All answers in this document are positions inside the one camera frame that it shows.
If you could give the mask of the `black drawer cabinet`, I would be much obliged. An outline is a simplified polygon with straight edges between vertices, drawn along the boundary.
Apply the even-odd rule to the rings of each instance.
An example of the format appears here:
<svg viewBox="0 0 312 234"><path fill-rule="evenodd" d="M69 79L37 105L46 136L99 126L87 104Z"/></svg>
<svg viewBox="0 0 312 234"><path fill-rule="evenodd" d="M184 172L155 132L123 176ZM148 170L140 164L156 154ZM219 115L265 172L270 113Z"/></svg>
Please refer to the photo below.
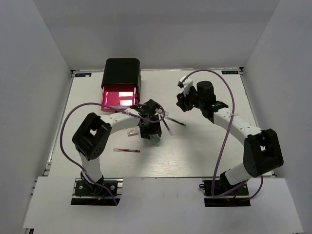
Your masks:
<svg viewBox="0 0 312 234"><path fill-rule="evenodd" d="M109 58L106 60L101 88L112 85L134 85L136 100L140 102L141 68L137 58Z"/></svg>

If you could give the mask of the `red ink pen refill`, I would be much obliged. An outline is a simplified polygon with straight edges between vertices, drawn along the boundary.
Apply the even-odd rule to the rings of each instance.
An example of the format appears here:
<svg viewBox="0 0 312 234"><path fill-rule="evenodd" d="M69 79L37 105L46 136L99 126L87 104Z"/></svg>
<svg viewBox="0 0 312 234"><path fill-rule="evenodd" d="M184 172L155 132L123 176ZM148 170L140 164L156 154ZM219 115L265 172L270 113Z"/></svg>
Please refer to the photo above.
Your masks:
<svg viewBox="0 0 312 234"><path fill-rule="evenodd" d="M130 153L140 153L140 150L134 149L123 149L123 148L113 148L114 152L130 152Z"/></svg>

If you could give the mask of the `purple ink pen refill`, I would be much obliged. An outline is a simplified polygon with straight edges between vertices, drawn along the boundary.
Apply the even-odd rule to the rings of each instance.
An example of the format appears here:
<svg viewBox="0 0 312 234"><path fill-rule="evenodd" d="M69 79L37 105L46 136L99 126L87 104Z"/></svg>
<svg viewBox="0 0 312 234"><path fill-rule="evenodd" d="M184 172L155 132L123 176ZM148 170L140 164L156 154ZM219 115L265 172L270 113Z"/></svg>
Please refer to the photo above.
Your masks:
<svg viewBox="0 0 312 234"><path fill-rule="evenodd" d="M170 129L170 127L169 127L168 124L166 123L165 119L163 119L162 121L163 121L163 123L164 123L164 125L165 125L167 131L169 132L170 136L173 136L174 133L172 132L172 130Z"/></svg>

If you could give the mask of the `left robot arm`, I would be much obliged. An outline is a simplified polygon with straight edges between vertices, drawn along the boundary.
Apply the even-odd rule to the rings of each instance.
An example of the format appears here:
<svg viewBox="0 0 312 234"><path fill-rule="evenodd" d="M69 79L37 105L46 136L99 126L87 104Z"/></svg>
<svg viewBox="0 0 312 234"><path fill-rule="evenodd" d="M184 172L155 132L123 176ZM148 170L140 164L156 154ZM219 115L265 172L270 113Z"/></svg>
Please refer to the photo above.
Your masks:
<svg viewBox="0 0 312 234"><path fill-rule="evenodd" d="M141 138L147 140L160 138L162 135L160 122L163 118L164 109L152 99L109 115L88 114L72 138L81 158L83 170L80 176L86 184L86 189L94 195L103 189L104 177L99 157L110 135L138 126Z"/></svg>

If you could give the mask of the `green ink pen refill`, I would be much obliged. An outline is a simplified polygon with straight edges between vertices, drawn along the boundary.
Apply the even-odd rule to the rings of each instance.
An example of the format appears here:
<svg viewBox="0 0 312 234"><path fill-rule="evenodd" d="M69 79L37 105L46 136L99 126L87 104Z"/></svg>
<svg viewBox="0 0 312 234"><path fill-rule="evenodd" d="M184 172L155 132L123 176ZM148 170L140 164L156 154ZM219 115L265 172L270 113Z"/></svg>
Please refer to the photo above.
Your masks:
<svg viewBox="0 0 312 234"><path fill-rule="evenodd" d="M180 122L180 121L178 121L178 120L176 120L176 119L173 119L173 118L171 118L171 117L165 117L167 120L169 120L169 121L172 121L172 122L174 122L174 123L177 123L177 124L179 124L179 125L182 125L182 126L184 126L184 127L186 127L186 124L185 123L182 123L182 122Z"/></svg>

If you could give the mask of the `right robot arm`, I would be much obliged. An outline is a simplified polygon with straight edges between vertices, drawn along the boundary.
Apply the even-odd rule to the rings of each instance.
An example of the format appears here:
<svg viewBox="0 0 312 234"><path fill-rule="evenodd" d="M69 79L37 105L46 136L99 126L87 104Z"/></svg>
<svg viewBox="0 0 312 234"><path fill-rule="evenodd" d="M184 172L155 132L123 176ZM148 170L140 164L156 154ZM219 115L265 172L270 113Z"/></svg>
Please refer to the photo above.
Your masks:
<svg viewBox="0 0 312 234"><path fill-rule="evenodd" d="M181 80L183 90L177 95L177 106L182 111L197 108L213 124L225 129L226 136L234 136L243 146L243 160L235 167L220 174L212 185L214 196L230 195L251 178L257 178L283 166L284 159L276 131L263 130L249 124L232 113L224 102L218 101L209 81L201 81L196 87L190 80Z"/></svg>

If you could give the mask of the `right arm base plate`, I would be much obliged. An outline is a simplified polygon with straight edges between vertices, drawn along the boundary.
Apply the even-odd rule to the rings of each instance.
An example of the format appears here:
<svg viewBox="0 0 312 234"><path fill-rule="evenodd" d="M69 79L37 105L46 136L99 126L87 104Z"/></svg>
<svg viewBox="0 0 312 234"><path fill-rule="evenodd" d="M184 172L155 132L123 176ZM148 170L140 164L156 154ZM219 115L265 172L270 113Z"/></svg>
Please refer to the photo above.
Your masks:
<svg viewBox="0 0 312 234"><path fill-rule="evenodd" d="M230 192L220 198L214 198L211 192L212 180L203 180L199 189L204 194L205 207L250 207L249 190L247 185Z"/></svg>

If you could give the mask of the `pink top drawer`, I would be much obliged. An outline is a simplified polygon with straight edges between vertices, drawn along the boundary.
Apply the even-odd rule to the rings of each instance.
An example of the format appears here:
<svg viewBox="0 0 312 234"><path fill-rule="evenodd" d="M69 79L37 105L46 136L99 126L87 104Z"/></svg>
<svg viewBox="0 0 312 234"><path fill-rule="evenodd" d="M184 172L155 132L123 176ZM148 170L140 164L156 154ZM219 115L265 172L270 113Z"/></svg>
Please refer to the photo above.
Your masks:
<svg viewBox="0 0 312 234"><path fill-rule="evenodd" d="M102 105L125 110L137 103L137 89L133 84L110 84L102 89Z"/></svg>

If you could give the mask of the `white staples box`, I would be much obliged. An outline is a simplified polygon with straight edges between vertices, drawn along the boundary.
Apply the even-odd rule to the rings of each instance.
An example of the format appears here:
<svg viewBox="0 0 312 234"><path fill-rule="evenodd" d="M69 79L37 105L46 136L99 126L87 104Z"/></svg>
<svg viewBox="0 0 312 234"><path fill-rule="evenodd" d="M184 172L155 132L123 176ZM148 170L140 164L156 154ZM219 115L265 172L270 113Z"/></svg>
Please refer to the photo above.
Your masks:
<svg viewBox="0 0 312 234"><path fill-rule="evenodd" d="M127 136L129 136L129 137L136 136L138 134L139 134L139 129L138 128L127 129Z"/></svg>

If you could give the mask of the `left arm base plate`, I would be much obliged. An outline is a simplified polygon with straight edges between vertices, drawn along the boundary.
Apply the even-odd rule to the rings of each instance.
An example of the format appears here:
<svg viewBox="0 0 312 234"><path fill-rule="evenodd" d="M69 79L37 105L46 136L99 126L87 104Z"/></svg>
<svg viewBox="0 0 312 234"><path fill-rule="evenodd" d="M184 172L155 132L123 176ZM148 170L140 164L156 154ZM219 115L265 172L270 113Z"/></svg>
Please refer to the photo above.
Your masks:
<svg viewBox="0 0 312 234"><path fill-rule="evenodd" d="M116 202L104 188L96 188L92 191L81 178L76 178L71 198L71 205L79 206L116 206L121 199L123 179L105 178L103 185L107 187Z"/></svg>

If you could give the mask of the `green highlighter pen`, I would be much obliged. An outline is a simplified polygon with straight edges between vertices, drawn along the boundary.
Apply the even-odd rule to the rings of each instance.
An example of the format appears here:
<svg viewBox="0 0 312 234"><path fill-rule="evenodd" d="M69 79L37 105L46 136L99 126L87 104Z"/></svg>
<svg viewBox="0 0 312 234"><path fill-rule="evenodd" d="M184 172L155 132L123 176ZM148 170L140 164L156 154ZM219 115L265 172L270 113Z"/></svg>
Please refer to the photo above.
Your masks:
<svg viewBox="0 0 312 234"><path fill-rule="evenodd" d="M160 137L158 135L152 136L151 141L154 143L155 146L160 146Z"/></svg>

